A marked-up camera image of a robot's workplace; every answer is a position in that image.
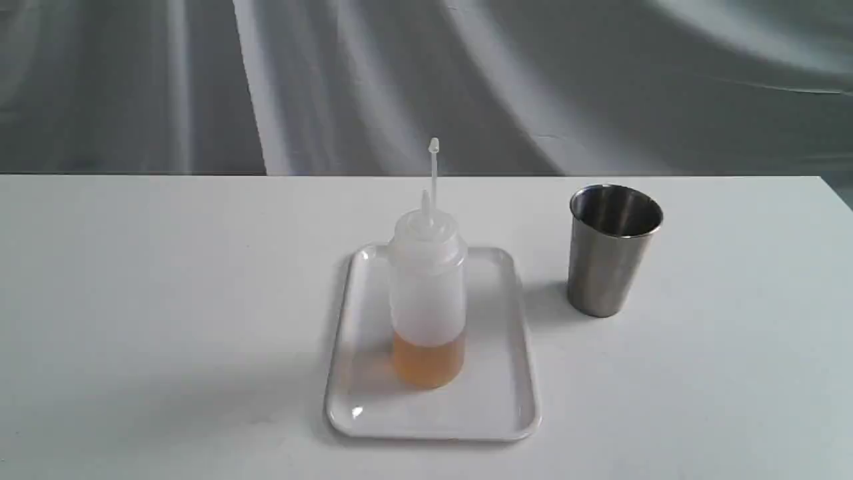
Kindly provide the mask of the translucent squeeze bottle amber liquid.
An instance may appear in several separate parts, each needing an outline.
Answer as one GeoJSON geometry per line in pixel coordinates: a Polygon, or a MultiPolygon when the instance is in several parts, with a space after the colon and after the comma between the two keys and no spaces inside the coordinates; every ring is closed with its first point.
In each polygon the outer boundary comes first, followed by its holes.
{"type": "Polygon", "coordinates": [[[392,365],[415,389],[448,385],[465,361],[467,244],[456,219],[438,208],[438,137],[428,152],[430,187],[397,219],[388,243],[392,365]]]}

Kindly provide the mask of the stainless steel cup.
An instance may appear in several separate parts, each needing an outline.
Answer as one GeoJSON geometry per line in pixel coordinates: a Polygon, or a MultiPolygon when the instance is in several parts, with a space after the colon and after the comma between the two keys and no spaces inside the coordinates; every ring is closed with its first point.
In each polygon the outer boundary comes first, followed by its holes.
{"type": "Polygon", "coordinates": [[[649,195],[624,185],[597,183],[569,201],[572,240],[566,286],[570,304],[594,318],[624,307],[664,213],[649,195]]]}

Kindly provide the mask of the white rectangular plastic tray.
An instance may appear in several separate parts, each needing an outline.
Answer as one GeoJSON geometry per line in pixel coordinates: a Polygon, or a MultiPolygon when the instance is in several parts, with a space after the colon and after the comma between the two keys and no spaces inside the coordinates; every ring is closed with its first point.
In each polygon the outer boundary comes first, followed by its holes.
{"type": "Polygon", "coordinates": [[[391,365],[387,246],[349,258],[324,413],[352,438],[514,443],[541,425],[541,399],[514,258],[474,246],[466,262],[466,357],[438,389],[411,388],[391,365]]]}

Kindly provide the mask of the grey draped backdrop cloth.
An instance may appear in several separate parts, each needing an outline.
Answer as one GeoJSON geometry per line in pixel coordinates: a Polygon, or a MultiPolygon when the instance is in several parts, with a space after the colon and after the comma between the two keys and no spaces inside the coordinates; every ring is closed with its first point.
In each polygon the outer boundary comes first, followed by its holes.
{"type": "Polygon", "coordinates": [[[850,1],[3,1],[2,172],[814,175],[850,1]]]}

